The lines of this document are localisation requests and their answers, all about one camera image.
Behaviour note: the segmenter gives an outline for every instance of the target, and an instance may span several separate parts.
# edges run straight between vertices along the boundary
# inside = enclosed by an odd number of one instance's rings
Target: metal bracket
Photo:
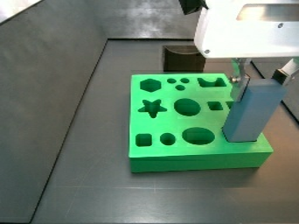
[[[276,69],[272,79],[275,79],[283,86],[295,79],[299,74],[299,58],[293,58],[282,69]]]
[[[246,66],[250,64],[250,61],[251,59],[231,60],[234,74],[230,77],[230,82],[232,84],[230,96],[235,102],[239,102],[242,100],[243,94],[248,86],[250,77],[246,72]]]

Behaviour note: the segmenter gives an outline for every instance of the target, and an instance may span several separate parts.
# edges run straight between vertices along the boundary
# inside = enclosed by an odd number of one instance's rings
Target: star-shaped hole
[[[138,112],[147,112],[152,118],[156,118],[159,112],[166,112],[167,108],[162,107],[162,100],[147,101],[143,100],[144,106],[138,110]]]

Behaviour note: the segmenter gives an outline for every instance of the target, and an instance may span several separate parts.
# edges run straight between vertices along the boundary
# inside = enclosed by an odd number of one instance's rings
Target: green shape sorter board
[[[230,143],[222,133],[231,84],[223,73],[136,74],[131,81],[131,172],[259,167],[272,153],[263,134]]]

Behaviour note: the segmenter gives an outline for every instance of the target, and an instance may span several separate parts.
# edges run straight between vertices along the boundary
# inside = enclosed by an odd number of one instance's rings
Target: shape-shaped hole
[[[227,101],[228,108],[231,109],[234,101]]]
[[[168,79],[167,82],[174,84],[176,82],[176,80],[175,79]]]
[[[208,101],[208,105],[210,105],[210,110],[223,110],[223,107],[219,101]]]
[[[178,85],[175,88],[180,91],[183,91],[186,89],[186,87],[183,85]]]
[[[162,100],[147,101],[143,100],[144,106],[138,110],[138,112],[147,112],[152,118],[156,118],[159,112],[166,112],[167,108],[162,107]]]
[[[171,133],[163,133],[160,136],[160,141],[164,145],[174,145],[175,143],[175,136]]]
[[[190,128],[182,133],[183,140],[190,144],[210,144],[214,139],[214,133],[204,128]]]
[[[183,116],[196,116],[202,111],[202,106],[191,99],[180,99],[174,103],[174,109]]]
[[[147,92],[154,92],[162,88],[162,82],[159,80],[147,79],[140,81],[140,89]]]
[[[187,78],[182,78],[182,83],[190,83],[190,80]]]
[[[135,136],[135,145],[139,147],[146,147],[152,145],[152,135],[151,134],[138,134]]]
[[[215,81],[206,81],[203,78],[199,78],[198,81],[203,88],[222,88],[227,86],[222,78],[218,78]]]

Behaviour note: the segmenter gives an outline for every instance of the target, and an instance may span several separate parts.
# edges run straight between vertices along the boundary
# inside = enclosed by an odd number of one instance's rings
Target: gray table surface
[[[130,77],[162,71],[163,45],[184,44],[108,41],[34,223],[299,222],[299,129],[283,106],[259,169],[130,172]],[[230,62],[210,60],[206,71],[230,73]]]

